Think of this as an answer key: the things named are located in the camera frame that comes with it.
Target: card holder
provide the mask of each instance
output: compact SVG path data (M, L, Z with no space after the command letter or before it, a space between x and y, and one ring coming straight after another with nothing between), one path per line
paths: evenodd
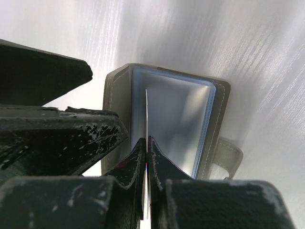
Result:
M227 170L228 178L234 176L243 153L232 144L225 147L229 143L219 138L229 83L136 63L126 64L106 77L103 109L119 115L130 139L102 159L102 173L147 135L145 90L148 135L157 140L167 157L196 179L208 179L212 163Z

